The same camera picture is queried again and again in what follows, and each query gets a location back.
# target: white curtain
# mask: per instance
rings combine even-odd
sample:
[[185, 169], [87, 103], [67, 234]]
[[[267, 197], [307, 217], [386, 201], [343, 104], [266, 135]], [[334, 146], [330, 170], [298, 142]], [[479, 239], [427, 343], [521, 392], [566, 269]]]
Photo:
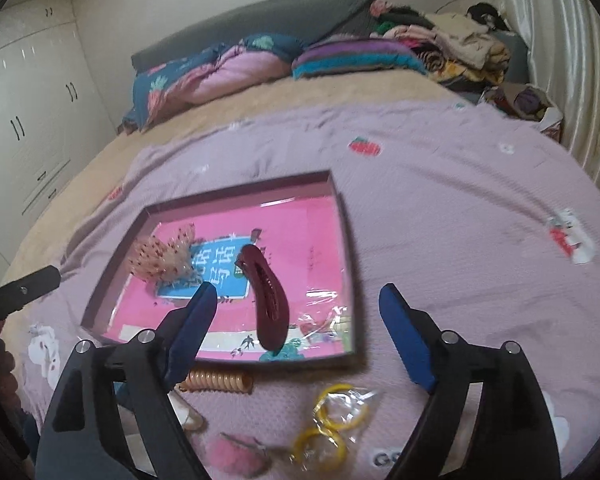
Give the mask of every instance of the white curtain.
[[600, 189], [600, 16], [589, 0], [504, 0], [533, 84], [564, 113], [563, 145]]

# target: pink fluffy ball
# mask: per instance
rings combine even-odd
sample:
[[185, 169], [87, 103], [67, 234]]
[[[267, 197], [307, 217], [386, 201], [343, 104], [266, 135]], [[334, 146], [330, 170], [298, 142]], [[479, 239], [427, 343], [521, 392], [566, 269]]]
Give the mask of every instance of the pink fluffy ball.
[[252, 478], [269, 465], [267, 455], [258, 448], [259, 445], [252, 436], [220, 434], [208, 446], [209, 465], [234, 476]]

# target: headboard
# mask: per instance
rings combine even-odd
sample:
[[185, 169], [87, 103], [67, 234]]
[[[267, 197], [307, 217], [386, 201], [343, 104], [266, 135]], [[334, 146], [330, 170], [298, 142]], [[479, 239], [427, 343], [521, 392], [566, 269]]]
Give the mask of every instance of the headboard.
[[238, 43], [258, 32], [294, 36], [306, 44], [336, 32], [368, 36], [374, 20], [368, 12], [373, 0], [266, 0], [229, 10], [190, 25], [131, 56], [137, 73], [204, 50], [214, 43]]

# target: wardrobe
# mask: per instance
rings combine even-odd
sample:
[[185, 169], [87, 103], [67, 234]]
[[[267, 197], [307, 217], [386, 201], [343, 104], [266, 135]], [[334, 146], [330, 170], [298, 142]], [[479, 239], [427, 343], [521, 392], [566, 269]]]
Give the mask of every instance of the wardrobe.
[[71, 0], [0, 12], [0, 278], [48, 204], [114, 136]]

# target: maroon hair clip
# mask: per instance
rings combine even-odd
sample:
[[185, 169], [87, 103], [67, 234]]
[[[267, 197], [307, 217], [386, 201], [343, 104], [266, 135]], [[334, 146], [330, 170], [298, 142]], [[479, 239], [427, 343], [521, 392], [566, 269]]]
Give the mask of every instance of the maroon hair clip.
[[251, 283], [256, 296], [256, 330], [260, 345], [265, 350], [279, 352], [289, 330], [289, 303], [280, 280], [255, 245], [245, 245], [235, 264]]

